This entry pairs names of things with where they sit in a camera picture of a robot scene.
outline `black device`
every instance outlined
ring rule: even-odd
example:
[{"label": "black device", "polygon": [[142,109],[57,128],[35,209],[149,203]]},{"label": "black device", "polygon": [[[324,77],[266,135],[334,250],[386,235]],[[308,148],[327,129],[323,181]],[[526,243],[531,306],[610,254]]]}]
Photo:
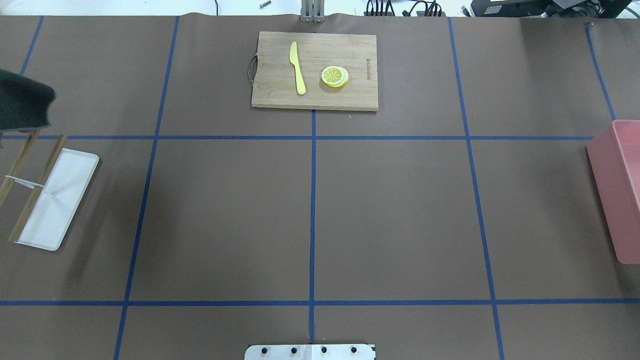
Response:
[{"label": "black device", "polygon": [[473,0],[477,17],[526,17],[546,13],[549,17],[615,18],[631,0]]}]

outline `metal bracket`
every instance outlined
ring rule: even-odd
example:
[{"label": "metal bracket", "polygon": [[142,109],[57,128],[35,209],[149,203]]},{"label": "metal bracket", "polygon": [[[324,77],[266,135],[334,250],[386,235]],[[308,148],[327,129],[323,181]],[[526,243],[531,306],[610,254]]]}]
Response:
[{"label": "metal bracket", "polygon": [[254,345],[246,349],[244,360],[376,360],[376,346],[334,345]]},{"label": "metal bracket", "polygon": [[324,0],[302,0],[302,22],[324,22]]}]

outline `metal plate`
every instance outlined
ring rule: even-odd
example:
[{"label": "metal plate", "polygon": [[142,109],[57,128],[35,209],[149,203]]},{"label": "metal plate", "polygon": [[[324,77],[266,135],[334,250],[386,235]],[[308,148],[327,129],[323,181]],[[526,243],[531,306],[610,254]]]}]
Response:
[{"label": "metal plate", "polygon": [[253,345],[244,353],[244,360],[267,359],[375,360],[376,347],[365,344]]}]

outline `blue tape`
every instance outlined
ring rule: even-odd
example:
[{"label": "blue tape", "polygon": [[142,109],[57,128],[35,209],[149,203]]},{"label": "blue tape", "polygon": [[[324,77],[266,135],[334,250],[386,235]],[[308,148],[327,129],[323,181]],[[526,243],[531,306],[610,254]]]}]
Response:
[{"label": "blue tape", "polygon": [[491,270],[491,259],[489,257],[489,246],[486,242],[486,231],[484,230],[484,216],[482,213],[482,204],[480,201],[480,192],[478,190],[478,183],[476,177],[476,164],[474,163],[474,152],[471,148],[471,139],[469,134],[469,125],[467,121],[467,109],[465,107],[465,98],[462,92],[462,81],[460,78],[460,67],[458,66],[458,53],[456,51],[456,40],[453,34],[453,23],[451,18],[447,18],[449,21],[449,38],[451,39],[451,52],[453,55],[453,66],[456,71],[456,82],[458,84],[458,98],[460,100],[460,110],[462,113],[462,122],[465,127],[465,136],[467,137],[467,154],[469,156],[469,167],[471,170],[471,180],[474,185],[474,195],[476,197],[476,210],[478,215],[478,225],[480,226],[480,237],[482,239],[482,247],[484,252],[484,265],[486,268],[486,277],[489,282],[489,294],[492,300],[493,310],[493,325],[495,327],[495,339],[498,346],[498,354],[500,360],[504,360],[504,349],[502,347],[502,333],[500,331],[500,319],[498,317],[498,307],[495,304],[495,288],[493,286],[493,274]]},{"label": "blue tape", "polygon": [[[5,135],[3,140],[24,140],[26,135]],[[69,135],[70,140],[569,140],[589,141],[594,136],[519,136],[519,135],[337,135],[337,136],[307,136],[307,135]],[[57,140],[56,135],[41,135],[40,140]]]},{"label": "blue tape", "polygon": [[169,85],[169,77],[171,75],[171,64],[173,61],[173,51],[175,49],[175,39],[178,34],[178,25],[180,23],[180,17],[175,17],[175,24],[173,25],[173,36],[171,40],[171,48],[169,50],[169,59],[166,64],[166,72],[164,74],[164,85],[162,95],[160,97],[160,107],[158,109],[158,116],[156,120],[156,131],[154,136],[154,143],[151,146],[151,155],[149,156],[149,166],[147,169],[147,180],[145,181],[145,189],[142,193],[142,203],[140,204],[140,215],[138,217],[138,227],[136,229],[136,238],[133,244],[133,251],[131,253],[131,262],[129,263],[129,275],[127,277],[127,287],[124,294],[124,305],[122,306],[122,315],[120,317],[120,326],[118,328],[118,337],[116,339],[116,347],[113,353],[113,359],[118,360],[120,356],[120,347],[122,345],[122,336],[124,334],[125,322],[127,319],[127,307],[129,297],[131,296],[131,284],[133,282],[133,273],[136,268],[136,260],[138,258],[138,247],[140,245],[140,234],[142,233],[142,225],[145,219],[145,211],[147,208],[147,197],[149,195],[149,187],[151,185],[151,175],[153,174],[154,162],[156,159],[156,149],[158,144],[158,136],[160,134],[160,126],[162,124],[162,115],[164,110],[164,100],[166,98],[166,89]]},{"label": "blue tape", "polygon": [[[0,306],[123,306],[105,300],[0,300]],[[605,299],[477,299],[477,300],[130,300],[127,307],[250,307],[250,306],[489,306],[563,304],[640,304],[640,298]]]},{"label": "blue tape", "polygon": [[607,87],[604,85],[604,79],[602,78],[602,74],[600,73],[600,66],[598,66],[598,60],[596,59],[596,52],[593,50],[593,43],[591,42],[591,34],[589,33],[589,28],[591,26],[593,26],[592,22],[588,22],[584,25],[584,33],[587,35],[587,44],[589,44],[589,52],[591,53],[591,60],[593,60],[593,67],[596,70],[596,75],[598,76],[598,81],[600,82],[600,87],[602,88],[604,99],[607,102],[607,107],[609,108],[609,115],[611,115],[611,120],[616,120],[616,114],[613,112],[613,106],[611,105],[609,92],[607,91]]},{"label": "blue tape", "polygon": [[309,226],[309,343],[316,338],[316,111],[311,110],[311,211]]},{"label": "blue tape", "polygon": [[38,26],[36,27],[36,31],[33,33],[33,38],[31,39],[31,45],[29,45],[27,56],[24,58],[24,63],[22,63],[22,68],[20,69],[20,75],[24,75],[25,70],[27,70],[27,65],[29,65],[29,59],[31,59],[31,53],[33,52],[33,48],[36,46],[36,40],[38,40],[38,35],[40,34],[40,29],[42,28],[43,21],[44,21],[44,16],[41,16],[40,20],[38,21]]}]

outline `table surface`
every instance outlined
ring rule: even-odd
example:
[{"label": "table surface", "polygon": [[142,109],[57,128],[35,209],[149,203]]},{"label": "table surface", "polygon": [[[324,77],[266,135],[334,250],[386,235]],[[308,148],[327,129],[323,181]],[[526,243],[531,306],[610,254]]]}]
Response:
[{"label": "table surface", "polygon": [[[594,23],[0,17],[0,67],[57,93],[22,177],[60,133],[101,158],[58,251],[0,241],[2,357],[637,359],[585,145],[640,119],[640,23]],[[259,31],[376,35],[380,110],[252,108]]]}]

